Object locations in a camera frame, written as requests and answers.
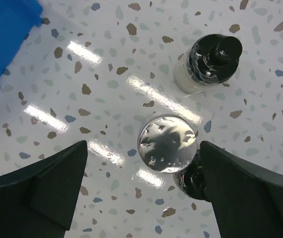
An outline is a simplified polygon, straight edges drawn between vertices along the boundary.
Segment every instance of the black bottle cap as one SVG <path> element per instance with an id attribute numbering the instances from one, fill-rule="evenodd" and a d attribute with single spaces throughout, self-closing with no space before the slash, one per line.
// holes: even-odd
<path id="1" fill-rule="evenodd" d="M 210 59 L 216 65 L 225 65 L 239 59 L 242 53 L 241 42 L 233 36 L 224 37 L 210 52 Z"/>

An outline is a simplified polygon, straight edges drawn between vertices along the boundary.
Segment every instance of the speckled floor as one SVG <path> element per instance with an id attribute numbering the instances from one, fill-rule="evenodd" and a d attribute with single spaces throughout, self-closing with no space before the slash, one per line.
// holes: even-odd
<path id="1" fill-rule="evenodd" d="M 283 1 L 41 0 L 34 28 L 0 79 L 0 175 L 88 141 L 66 238 L 219 238 L 211 204 L 150 171 L 137 135 L 153 112 L 283 174 Z M 244 52 L 226 84 L 186 95 L 178 58 L 211 33 Z"/>

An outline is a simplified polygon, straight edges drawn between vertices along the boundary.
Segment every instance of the blue container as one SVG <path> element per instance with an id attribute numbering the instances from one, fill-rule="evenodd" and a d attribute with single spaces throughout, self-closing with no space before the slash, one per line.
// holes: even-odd
<path id="1" fill-rule="evenodd" d="M 42 10 L 36 0 L 0 0 L 0 76 L 31 28 L 42 24 Z"/>

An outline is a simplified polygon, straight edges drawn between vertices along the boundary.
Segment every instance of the bottle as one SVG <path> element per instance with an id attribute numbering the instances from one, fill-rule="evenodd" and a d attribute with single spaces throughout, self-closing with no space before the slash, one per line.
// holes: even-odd
<path id="1" fill-rule="evenodd" d="M 241 42 L 233 36 L 204 36 L 176 64 L 175 83 L 189 94 L 225 83 L 236 72 L 241 53 Z"/>

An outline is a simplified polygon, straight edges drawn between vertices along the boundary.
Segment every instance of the gray speck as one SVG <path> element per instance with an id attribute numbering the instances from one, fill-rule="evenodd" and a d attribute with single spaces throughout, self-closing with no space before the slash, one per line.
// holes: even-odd
<path id="1" fill-rule="evenodd" d="M 261 38 L 259 36 L 259 32 L 258 32 L 258 26 L 253 26 L 251 28 L 251 32 L 252 32 L 252 36 L 254 38 L 255 44 L 259 45 L 261 42 Z"/>

